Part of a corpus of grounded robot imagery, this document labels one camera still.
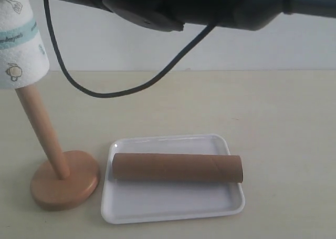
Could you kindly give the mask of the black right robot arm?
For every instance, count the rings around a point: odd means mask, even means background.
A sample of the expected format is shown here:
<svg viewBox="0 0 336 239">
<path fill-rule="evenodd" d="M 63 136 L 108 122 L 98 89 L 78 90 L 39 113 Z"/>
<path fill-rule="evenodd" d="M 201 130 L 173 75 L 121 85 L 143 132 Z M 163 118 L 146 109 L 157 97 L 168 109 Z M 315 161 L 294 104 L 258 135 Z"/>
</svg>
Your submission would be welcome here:
<svg viewBox="0 0 336 239">
<path fill-rule="evenodd" d="M 138 26 L 180 32 L 185 24 L 259 30 L 277 15 L 335 17 L 335 0 L 61 0 L 112 12 Z"/>
</svg>

